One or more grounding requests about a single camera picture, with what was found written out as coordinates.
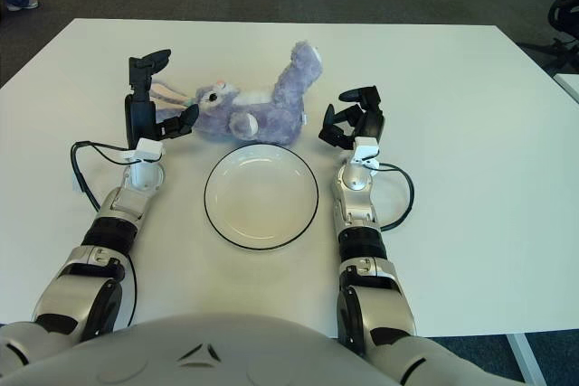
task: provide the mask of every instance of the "white table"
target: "white table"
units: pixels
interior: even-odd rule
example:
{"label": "white table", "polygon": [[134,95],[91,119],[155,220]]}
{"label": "white table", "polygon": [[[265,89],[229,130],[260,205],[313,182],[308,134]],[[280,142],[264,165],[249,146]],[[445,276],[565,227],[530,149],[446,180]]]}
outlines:
{"label": "white table", "polygon": [[[287,247],[237,249],[203,207],[207,175],[237,144],[167,141],[167,181],[133,251],[137,322],[234,311],[335,335],[338,150],[317,134],[341,91],[375,84],[382,160],[416,184],[412,214],[384,240],[419,334],[579,327],[579,107],[497,28],[120,20],[74,20],[0,89],[0,321],[29,318],[89,228],[69,147],[125,144],[129,56],[173,49],[159,78],[189,93],[219,79],[248,89],[275,81],[301,39],[325,62],[291,148],[318,179],[318,215]],[[119,182],[121,169],[91,151],[80,163],[99,198]],[[406,206],[396,175],[378,175],[375,189],[384,222]]]}
{"label": "white table", "polygon": [[554,79],[579,103],[579,74],[556,74]]}

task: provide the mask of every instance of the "stuffed animal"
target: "stuffed animal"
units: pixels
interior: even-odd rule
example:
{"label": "stuffed animal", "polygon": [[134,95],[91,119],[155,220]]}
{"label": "stuffed animal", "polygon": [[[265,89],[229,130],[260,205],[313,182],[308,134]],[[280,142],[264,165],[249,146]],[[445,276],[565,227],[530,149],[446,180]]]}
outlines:
{"label": "stuffed animal", "polygon": [[197,90],[194,99],[163,83],[151,85],[150,97],[157,104],[157,122],[178,115],[191,104],[199,105],[194,128],[211,135],[233,135],[241,140],[288,145],[305,123],[303,96],[322,73],[318,51],[298,42],[291,63],[273,90],[241,91],[218,81]]}

